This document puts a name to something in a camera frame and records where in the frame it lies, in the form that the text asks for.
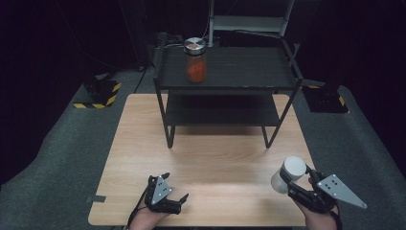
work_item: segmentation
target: shelf lower tier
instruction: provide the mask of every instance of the shelf lower tier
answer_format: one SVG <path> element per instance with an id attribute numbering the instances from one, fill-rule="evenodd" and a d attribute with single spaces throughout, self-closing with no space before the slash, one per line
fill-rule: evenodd
<path id="1" fill-rule="evenodd" d="M 167 126 L 275 127 L 279 122 L 272 94 L 195 95 L 170 93 Z"/>

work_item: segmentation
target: jar lid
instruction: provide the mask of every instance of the jar lid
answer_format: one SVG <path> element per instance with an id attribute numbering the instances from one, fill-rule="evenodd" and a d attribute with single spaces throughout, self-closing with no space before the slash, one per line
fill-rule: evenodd
<path id="1" fill-rule="evenodd" d="M 200 37 L 185 40 L 184 51 L 189 55 L 201 55 L 206 51 L 206 41 Z"/>

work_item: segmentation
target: white cylinder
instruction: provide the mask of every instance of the white cylinder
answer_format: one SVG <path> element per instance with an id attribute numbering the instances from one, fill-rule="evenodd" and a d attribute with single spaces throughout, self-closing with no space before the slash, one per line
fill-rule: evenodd
<path id="1" fill-rule="evenodd" d="M 282 166 L 272 175 L 271 185 L 280 194 L 287 194 L 287 185 L 280 176 L 281 170 L 287 172 L 293 182 L 299 180 L 306 171 L 305 162 L 297 156 L 289 156 L 284 159 Z"/>

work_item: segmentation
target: light wood surface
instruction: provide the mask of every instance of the light wood surface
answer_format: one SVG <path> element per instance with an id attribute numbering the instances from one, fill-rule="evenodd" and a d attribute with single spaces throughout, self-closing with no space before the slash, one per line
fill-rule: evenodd
<path id="1" fill-rule="evenodd" d="M 274 99 L 282 113 L 288 97 Z M 89 222 L 125 225 L 149 176 L 170 173 L 168 198 L 190 195 L 181 214 L 160 226 L 305 226 L 293 201 L 270 183 L 292 155 L 313 168 L 293 107 L 270 149 L 260 127 L 203 126 L 178 126 L 168 149 L 156 95 L 129 95 L 97 190 L 106 199 L 93 203 Z M 307 176 L 298 184 L 311 189 Z"/>

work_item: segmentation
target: glass jar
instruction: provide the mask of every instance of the glass jar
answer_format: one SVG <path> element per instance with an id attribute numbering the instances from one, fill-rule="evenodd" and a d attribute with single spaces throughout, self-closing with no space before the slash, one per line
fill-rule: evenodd
<path id="1" fill-rule="evenodd" d="M 199 37 L 185 40 L 186 74 L 191 82 L 206 79 L 206 41 Z"/>

